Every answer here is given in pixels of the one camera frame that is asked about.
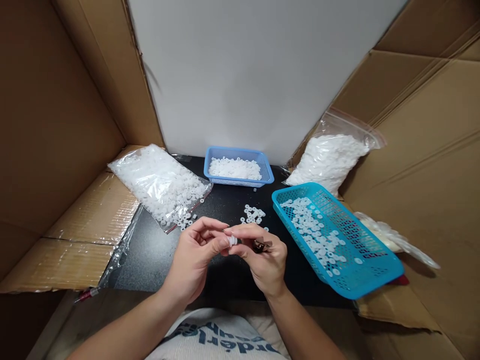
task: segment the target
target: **hand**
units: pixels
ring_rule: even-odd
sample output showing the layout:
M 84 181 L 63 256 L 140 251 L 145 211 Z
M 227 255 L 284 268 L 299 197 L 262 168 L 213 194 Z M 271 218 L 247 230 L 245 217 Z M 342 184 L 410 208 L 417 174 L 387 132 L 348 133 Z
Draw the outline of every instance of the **hand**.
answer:
M 241 239 L 242 244 L 232 246 L 228 253 L 238 255 L 246 261 L 255 284 L 265 297 L 268 299 L 280 296 L 287 288 L 284 281 L 287 246 L 279 237 L 256 223 L 232 226 L 223 233 Z M 254 240 L 260 237 L 263 237 L 264 241 L 271 241 L 272 246 L 257 254 L 252 250 L 252 246 Z
M 162 288 L 180 302 L 190 304 L 205 286 L 207 266 L 230 243 L 222 232 L 224 222 L 201 217 L 182 231 L 168 276 Z

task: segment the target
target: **small tool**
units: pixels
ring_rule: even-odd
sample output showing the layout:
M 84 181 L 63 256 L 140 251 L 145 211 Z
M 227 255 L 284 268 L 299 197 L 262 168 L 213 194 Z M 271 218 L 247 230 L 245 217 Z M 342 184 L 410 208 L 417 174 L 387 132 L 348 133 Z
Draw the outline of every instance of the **small tool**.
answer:
M 256 254 L 263 253 L 264 251 L 267 251 L 270 247 L 272 247 L 272 242 L 269 240 L 264 240 L 263 236 L 257 237 L 253 241 L 253 246 L 252 249 Z

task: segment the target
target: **basket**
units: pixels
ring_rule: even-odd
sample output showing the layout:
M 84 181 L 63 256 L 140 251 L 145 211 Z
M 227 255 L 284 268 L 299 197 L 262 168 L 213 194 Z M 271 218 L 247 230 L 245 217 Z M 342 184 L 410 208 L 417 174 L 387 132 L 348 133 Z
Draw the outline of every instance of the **basket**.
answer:
M 213 176 L 209 174 L 210 162 L 212 158 L 221 159 L 226 157 L 228 159 L 255 160 L 260 166 L 260 180 L 241 179 L 235 177 Z M 205 165 L 203 167 L 205 176 L 215 184 L 247 186 L 252 188 L 261 188 L 265 184 L 274 182 L 274 175 L 270 168 L 267 156 L 261 151 L 239 149 L 233 147 L 210 146 L 206 150 Z
M 347 299 L 358 299 L 378 289 L 382 285 L 400 277 L 404 267 L 398 257 L 391 252 L 370 230 L 368 230 L 345 206 L 335 199 L 323 186 L 308 182 L 298 186 L 274 191 L 271 195 L 273 208 L 290 232 L 303 255 L 306 257 L 316 275 L 329 284 L 337 293 Z M 346 262 L 327 263 L 324 267 L 312 252 L 304 238 L 294 227 L 295 216 L 291 207 L 281 207 L 285 201 L 297 198 L 309 198 L 315 210 L 323 216 L 321 222 L 324 236 L 337 230 L 337 237 L 345 241 L 338 246 L 335 253 L 344 256 Z M 330 277 L 330 272 L 338 269 L 340 275 Z

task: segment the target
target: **forearm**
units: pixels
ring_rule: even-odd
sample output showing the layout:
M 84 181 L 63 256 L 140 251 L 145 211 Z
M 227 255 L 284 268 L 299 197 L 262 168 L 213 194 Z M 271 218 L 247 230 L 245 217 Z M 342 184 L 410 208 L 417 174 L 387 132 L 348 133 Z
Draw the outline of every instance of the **forearm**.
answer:
M 143 359 L 164 338 L 186 302 L 160 289 L 85 341 L 71 359 Z
M 267 301 L 281 338 L 293 360 L 345 359 L 339 348 L 286 286 L 281 294 L 267 297 Z

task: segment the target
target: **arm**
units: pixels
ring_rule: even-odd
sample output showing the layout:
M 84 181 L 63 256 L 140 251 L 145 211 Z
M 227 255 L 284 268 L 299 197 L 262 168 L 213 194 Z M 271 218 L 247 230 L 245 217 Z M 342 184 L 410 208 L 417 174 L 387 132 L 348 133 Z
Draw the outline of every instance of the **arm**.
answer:
M 187 307 L 162 287 L 84 342 L 71 359 L 141 359 L 164 338 Z
M 225 229 L 224 233 L 242 239 L 243 244 L 233 246 L 229 254 L 239 255 L 250 266 L 253 279 L 265 294 L 291 358 L 344 360 L 339 348 L 287 289 L 284 282 L 287 246 L 277 236 L 254 223 L 233 226 Z M 257 254 L 252 250 L 251 239 L 259 237 L 271 241 L 272 246 L 268 251 Z
M 267 297 L 267 301 L 292 359 L 345 359 L 286 286 L 277 296 Z
M 142 359 L 202 292 L 210 260 L 229 247 L 228 225 L 201 217 L 181 233 L 161 289 L 85 341 L 71 359 Z

